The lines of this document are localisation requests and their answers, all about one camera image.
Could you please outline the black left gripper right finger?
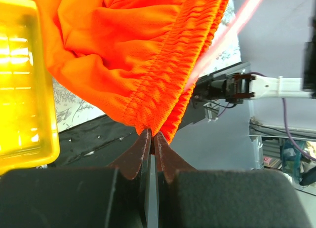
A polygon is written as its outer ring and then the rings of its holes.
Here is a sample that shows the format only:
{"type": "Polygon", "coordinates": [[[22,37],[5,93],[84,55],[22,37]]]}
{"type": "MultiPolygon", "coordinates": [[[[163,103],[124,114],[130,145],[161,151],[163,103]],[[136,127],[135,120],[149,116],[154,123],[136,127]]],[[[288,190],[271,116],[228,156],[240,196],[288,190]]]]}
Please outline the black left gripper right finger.
{"type": "Polygon", "coordinates": [[[179,171],[196,171],[168,144],[164,135],[159,132],[154,136],[154,151],[157,169],[162,172],[167,183],[172,183],[179,171]]]}

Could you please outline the pink wavy hanger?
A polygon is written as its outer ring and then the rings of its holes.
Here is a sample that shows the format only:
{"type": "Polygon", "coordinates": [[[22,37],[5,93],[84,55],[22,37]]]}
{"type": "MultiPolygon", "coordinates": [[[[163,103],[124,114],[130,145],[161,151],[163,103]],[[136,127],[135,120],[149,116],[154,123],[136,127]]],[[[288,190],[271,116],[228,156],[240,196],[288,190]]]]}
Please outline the pink wavy hanger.
{"type": "Polygon", "coordinates": [[[184,87],[184,92],[197,81],[201,73],[209,68],[212,62],[216,60],[217,56],[225,49],[226,45],[230,43],[234,35],[242,30],[258,8],[261,1],[262,0],[245,0],[234,20],[228,25],[225,31],[221,33],[210,49],[197,61],[184,87]]]}

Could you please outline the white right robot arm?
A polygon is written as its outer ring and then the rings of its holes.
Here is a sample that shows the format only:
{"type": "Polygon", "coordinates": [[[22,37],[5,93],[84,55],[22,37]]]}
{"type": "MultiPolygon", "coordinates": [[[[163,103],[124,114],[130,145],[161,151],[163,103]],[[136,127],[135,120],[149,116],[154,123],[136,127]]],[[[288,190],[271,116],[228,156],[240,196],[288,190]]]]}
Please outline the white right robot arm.
{"type": "Polygon", "coordinates": [[[224,75],[207,84],[206,99],[222,99],[237,105],[262,98],[316,97],[315,89],[304,89],[302,78],[267,77],[259,73],[224,75]]]}

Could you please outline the orange shorts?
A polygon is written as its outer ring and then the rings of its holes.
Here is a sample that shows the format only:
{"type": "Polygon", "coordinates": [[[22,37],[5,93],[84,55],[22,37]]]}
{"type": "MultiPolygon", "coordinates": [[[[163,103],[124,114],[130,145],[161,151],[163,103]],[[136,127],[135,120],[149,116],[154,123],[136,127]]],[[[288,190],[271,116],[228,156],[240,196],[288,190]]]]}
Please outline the orange shorts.
{"type": "Polygon", "coordinates": [[[138,133],[171,142],[229,0],[33,0],[47,70],[138,133]]]}

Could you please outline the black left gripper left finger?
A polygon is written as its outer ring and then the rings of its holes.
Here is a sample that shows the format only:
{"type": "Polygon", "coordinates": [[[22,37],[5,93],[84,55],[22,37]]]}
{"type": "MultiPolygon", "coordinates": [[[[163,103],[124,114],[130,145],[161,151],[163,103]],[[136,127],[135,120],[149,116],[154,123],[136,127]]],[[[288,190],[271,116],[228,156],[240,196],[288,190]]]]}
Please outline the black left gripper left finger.
{"type": "Polygon", "coordinates": [[[151,141],[151,130],[144,130],[136,142],[118,158],[108,164],[107,167],[118,169],[128,180],[135,179],[141,171],[143,160],[147,160],[149,157],[151,141]]]}

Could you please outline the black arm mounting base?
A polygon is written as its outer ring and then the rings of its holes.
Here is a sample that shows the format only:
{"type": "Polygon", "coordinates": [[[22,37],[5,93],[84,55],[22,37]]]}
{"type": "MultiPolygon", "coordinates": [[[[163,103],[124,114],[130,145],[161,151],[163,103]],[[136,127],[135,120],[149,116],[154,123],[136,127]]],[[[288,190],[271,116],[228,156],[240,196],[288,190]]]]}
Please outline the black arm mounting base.
{"type": "MultiPolygon", "coordinates": [[[[196,88],[201,87],[213,78],[220,78],[224,74],[232,75],[249,71],[249,62],[239,62],[200,77],[196,88]]],[[[204,110],[202,110],[202,102],[193,101],[192,103],[190,101],[178,130],[203,119],[204,110]]],[[[60,154],[53,163],[49,164],[49,167],[68,165],[85,157],[90,152],[96,152],[135,133],[134,128],[117,123],[106,115],[79,124],[59,133],[60,154]]]]}

